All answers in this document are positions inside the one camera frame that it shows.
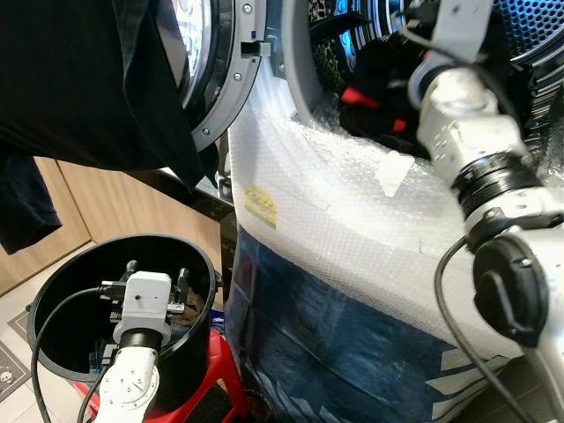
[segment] black cable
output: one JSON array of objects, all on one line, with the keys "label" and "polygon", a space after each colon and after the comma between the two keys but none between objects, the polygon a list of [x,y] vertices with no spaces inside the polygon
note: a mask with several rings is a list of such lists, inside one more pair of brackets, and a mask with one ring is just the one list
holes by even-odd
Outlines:
[{"label": "black cable", "polygon": [[466,239],[461,238],[455,244],[449,248],[449,250],[444,254],[441,258],[439,264],[437,264],[437,270],[434,274],[434,295],[437,299],[437,303],[439,305],[439,309],[442,314],[442,318],[446,322],[447,326],[449,326],[450,332],[454,336],[455,340],[458,343],[458,346],[462,351],[466,353],[470,360],[474,363],[474,365],[478,368],[481,374],[487,379],[488,382],[492,385],[498,394],[508,403],[509,407],[515,412],[515,414],[523,421],[524,423],[535,423],[535,420],[527,413],[521,405],[517,403],[511,392],[503,386],[503,383],[497,378],[492,370],[486,363],[482,361],[479,357],[478,353],[472,347],[470,341],[466,339],[456,321],[454,320],[452,314],[447,307],[447,302],[445,301],[444,292],[442,290],[442,275],[444,273],[447,264],[449,263],[450,259],[464,246],[466,245]]},{"label": "black cable", "polygon": [[100,386],[102,379],[104,378],[104,375],[106,374],[108,369],[109,369],[109,366],[104,366],[102,368],[102,370],[100,371],[100,374],[98,375],[98,378],[96,379],[96,382],[94,382],[94,385],[92,385],[90,387],[90,389],[88,390],[88,393],[86,394],[85,399],[82,400],[82,404],[80,405],[80,410],[78,411],[77,423],[83,423],[84,422],[86,408],[88,407],[88,404],[90,403],[90,398],[92,398],[92,395],[94,394],[94,392],[96,392],[96,390]]},{"label": "black cable", "polygon": [[511,99],[507,96],[505,90],[503,89],[501,84],[497,81],[497,79],[495,79],[487,70],[485,70],[478,64],[468,62],[466,59],[457,55],[456,53],[448,51],[445,48],[436,46],[433,44],[432,41],[424,37],[421,37],[416,33],[413,33],[412,31],[407,29],[406,26],[403,25],[403,22],[400,19],[401,16],[403,16],[403,14],[400,13],[399,11],[395,11],[394,13],[391,14],[391,18],[394,19],[394,23],[396,24],[396,29],[401,35],[403,35],[407,40],[414,42],[415,44],[419,44],[421,47],[426,48],[427,50],[433,50],[443,56],[448,57],[458,66],[462,66],[476,72],[476,74],[482,80],[486,88],[488,88],[497,97],[497,101],[500,105],[500,110],[504,114],[513,117],[516,123],[519,125],[519,129],[521,130],[521,125],[519,124],[519,122],[521,122],[521,118],[519,117],[519,113],[517,112],[515,105],[513,104]]},{"label": "black cable", "polygon": [[51,418],[49,417],[49,413],[47,411],[47,406],[45,405],[45,401],[43,400],[43,395],[41,394],[41,386],[39,384],[39,376],[37,374],[37,363],[39,360],[39,353],[41,350],[41,341],[47,332],[46,329],[51,323],[51,321],[55,318],[56,314],[67,305],[69,302],[75,300],[76,298],[83,297],[86,295],[100,293],[101,290],[99,288],[90,288],[85,289],[83,291],[78,291],[72,295],[69,295],[63,301],[61,301],[54,309],[51,311],[43,326],[41,326],[41,330],[35,339],[35,346],[33,347],[33,354],[32,354],[32,365],[31,365],[31,373],[32,373],[32,384],[33,384],[33,393],[35,394],[35,400],[37,401],[37,406],[39,407],[39,411],[45,423],[51,423]]}]

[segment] black container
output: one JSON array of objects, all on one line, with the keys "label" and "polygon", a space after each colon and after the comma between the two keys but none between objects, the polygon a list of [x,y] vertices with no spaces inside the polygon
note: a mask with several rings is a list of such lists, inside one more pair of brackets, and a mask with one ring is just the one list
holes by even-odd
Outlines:
[{"label": "black container", "polygon": [[[154,409],[171,411],[186,402],[200,386],[206,372],[210,338],[210,310],[216,292],[215,272],[208,256],[197,246],[171,236],[142,234],[101,243],[64,264],[35,297],[27,325],[29,345],[49,313],[64,298],[99,286],[102,280],[119,280],[129,260],[140,271],[163,272],[173,283],[182,267],[190,271],[190,285],[206,299],[196,324],[176,343],[160,353],[160,387]],[[88,354],[97,339],[111,339],[115,323],[109,322],[109,301],[96,295],[78,298],[61,309],[42,341],[40,363],[66,379],[93,382]]]}]

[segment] red stool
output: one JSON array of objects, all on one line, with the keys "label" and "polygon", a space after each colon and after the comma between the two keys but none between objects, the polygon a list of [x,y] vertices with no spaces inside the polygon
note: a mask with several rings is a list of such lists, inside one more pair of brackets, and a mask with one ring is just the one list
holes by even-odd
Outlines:
[{"label": "red stool", "polygon": [[[233,403],[233,408],[223,419],[223,423],[232,422],[237,416],[246,418],[250,410],[249,401],[243,391],[241,379],[239,378],[237,367],[231,355],[231,349],[225,339],[212,330],[210,334],[210,346],[208,348],[208,371],[196,393],[180,408],[164,414],[153,412],[145,422],[184,423],[206,392],[219,379],[222,379],[226,385],[227,393]],[[88,393],[88,387],[83,383],[75,382],[74,387],[83,397]],[[93,419],[95,419],[100,407],[100,399],[97,395],[92,396],[88,407],[90,408]]]}]

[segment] yellow label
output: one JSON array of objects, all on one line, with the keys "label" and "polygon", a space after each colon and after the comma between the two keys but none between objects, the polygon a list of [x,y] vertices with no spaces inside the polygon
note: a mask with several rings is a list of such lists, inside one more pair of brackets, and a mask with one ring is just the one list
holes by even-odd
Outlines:
[{"label": "yellow label", "polygon": [[274,200],[264,189],[249,185],[245,189],[245,208],[268,226],[276,229],[278,211]]}]

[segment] washing machine door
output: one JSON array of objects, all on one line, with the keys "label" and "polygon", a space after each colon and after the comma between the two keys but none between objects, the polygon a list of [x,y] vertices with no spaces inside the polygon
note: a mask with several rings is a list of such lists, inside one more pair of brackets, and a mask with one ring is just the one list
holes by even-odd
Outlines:
[{"label": "washing machine door", "polygon": [[265,42],[267,0],[164,0],[156,25],[199,151],[239,114]]}]

